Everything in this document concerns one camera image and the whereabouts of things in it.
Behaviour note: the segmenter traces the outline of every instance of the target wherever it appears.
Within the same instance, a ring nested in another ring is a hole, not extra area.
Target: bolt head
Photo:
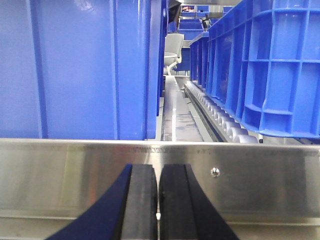
[[[212,169],[210,170],[210,174],[211,174],[211,177],[213,177],[213,178],[219,177],[219,176],[220,176],[220,170],[219,170],[219,168],[216,168],[216,167],[212,168]]]

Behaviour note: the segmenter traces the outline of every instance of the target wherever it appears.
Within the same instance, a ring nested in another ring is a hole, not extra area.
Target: white plastic chair
[[[182,61],[181,49],[184,43],[184,35],[170,33],[165,37],[164,65],[167,74],[171,76],[171,69]]]

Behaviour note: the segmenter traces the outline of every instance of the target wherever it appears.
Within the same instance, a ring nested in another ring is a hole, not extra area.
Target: blue plastic bin
[[[180,19],[179,20],[181,24],[183,23],[195,23],[195,24],[198,24],[198,23],[201,23],[200,19],[199,18],[192,18],[192,19]]]
[[[198,5],[196,7],[196,16],[197,17],[205,17],[206,14],[209,14],[209,6],[208,5]]]
[[[196,16],[196,12],[195,11],[184,11],[180,13],[181,17],[195,17]]]
[[[176,65],[175,71],[190,71],[190,48],[181,49],[182,62]]]
[[[156,2],[2,1],[0,137],[154,136],[158,76],[149,73],[159,69],[163,15]]]
[[[203,89],[207,86],[209,32],[204,31],[190,42],[191,70],[190,79]]]
[[[215,24],[220,18],[210,18],[209,19],[209,23],[210,23],[210,26],[212,26],[213,24]]]
[[[243,0],[209,29],[207,93],[247,129],[320,138],[320,0]]]
[[[192,40],[204,31],[203,24],[199,21],[195,22],[180,22],[179,33],[184,35],[184,40]]]
[[[177,29],[176,21],[170,22],[169,25],[168,25],[168,33],[171,34],[171,33],[177,32],[177,31],[178,31],[178,29]]]

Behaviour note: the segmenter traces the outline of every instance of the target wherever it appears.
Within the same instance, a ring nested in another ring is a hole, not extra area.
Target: metal surface
[[[178,83],[178,86],[180,89],[184,89],[185,88],[185,84],[190,81],[190,77],[189,76],[174,76],[176,82]]]
[[[132,168],[132,164],[127,164],[99,200],[46,240],[119,240]]]
[[[39,139],[0,139],[0,239],[51,235],[127,163],[153,165],[157,179],[164,164],[191,164],[240,239],[320,239],[319,146]]]
[[[165,78],[161,140],[203,142],[174,76]]]
[[[191,40],[183,40],[182,48],[189,49],[190,48],[190,46],[189,46],[190,42],[191,42]]]

